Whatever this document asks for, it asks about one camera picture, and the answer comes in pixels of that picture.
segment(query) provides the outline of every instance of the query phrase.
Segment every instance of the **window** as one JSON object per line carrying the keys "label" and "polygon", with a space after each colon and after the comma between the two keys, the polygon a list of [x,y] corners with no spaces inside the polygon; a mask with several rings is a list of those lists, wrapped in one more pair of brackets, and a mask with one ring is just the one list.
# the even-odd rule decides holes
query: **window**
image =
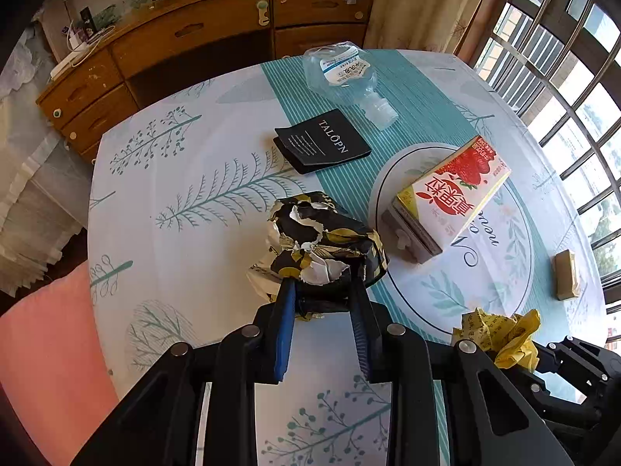
{"label": "window", "polygon": [[621,353],[621,304],[614,303],[606,309],[608,339],[606,348]]}
{"label": "window", "polygon": [[[604,284],[621,281],[620,35],[592,0],[509,0],[475,66],[563,180]],[[621,334],[621,305],[609,320]]]}

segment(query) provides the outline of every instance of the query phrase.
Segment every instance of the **black booklet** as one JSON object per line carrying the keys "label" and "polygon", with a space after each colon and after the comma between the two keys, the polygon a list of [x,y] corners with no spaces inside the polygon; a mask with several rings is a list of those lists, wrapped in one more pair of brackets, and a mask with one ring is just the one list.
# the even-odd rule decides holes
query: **black booklet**
{"label": "black booklet", "polygon": [[311,173],[371,154],[371,147],[335,108],[291,128],[276,128],[274,143],[297,172]]}

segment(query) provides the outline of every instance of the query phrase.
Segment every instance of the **small cardboard box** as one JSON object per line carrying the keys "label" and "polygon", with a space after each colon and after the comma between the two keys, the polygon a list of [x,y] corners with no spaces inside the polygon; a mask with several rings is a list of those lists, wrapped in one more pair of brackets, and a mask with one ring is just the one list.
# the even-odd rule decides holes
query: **small cardboard box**
{"label": "small cardboard box", "polygon": [[398,225],[400,240],[423,263],[455,241],[510,173],[498,153],[477,135],[400,191],[384,222],[393,229]]}
{"label": "small cardboard box", "polygon": [[557,274],[557,298],[569,299],[580,295],[580,283],[576,272],[576,255],[569,249],[554,256]]}

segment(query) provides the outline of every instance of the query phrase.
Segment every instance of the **drawer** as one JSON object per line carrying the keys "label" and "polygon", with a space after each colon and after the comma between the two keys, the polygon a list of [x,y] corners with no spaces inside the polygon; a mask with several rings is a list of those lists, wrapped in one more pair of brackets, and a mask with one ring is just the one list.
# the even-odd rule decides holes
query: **drawer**
{"label": "drawer", "polygon": [[125,78],[209,42],[263,29],[259,0],[204,0],[143,24],[112,45]]}
{"label": "drawer", "polygon": [[315,24],[276,30],[276,58],[300,56],[313,47],[349,40],[362,47],[366,24]]}
{"label": "drawer", "polygon": [[312,23],[365,23],[371,0],[273,0],[274,26]]}
{"label": "drawer", "polygon": [[99,142],[91,145],[88,149],[86,149],[80,157],[85,160],[89,165],[95,164],[95,159],[97,159],[97,151],[99,150]]}
{"label": "drawer", "polygon": [[54,87],[39,106],[57,130],[123,79],[108,49],[87,59]]}
{"label": "drawer", "polygon": [[137,111],[134,98],[122,83],[74,117],[61,133],[78,153],[83,153],[98,142],[107,130]]}

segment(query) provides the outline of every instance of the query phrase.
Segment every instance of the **plastic water bottle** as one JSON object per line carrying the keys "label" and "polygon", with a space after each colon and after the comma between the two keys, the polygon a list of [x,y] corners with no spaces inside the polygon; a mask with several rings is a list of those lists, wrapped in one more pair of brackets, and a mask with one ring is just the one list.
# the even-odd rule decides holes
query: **plastic water bottle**
{"label": "plastic water bottle", "polygon": [[375,92],[378,74],[369,55],[352,42],[309,49],[302,63],[310,90],[337,105],[358,105],[380,130],[398,119],[388,100]]}

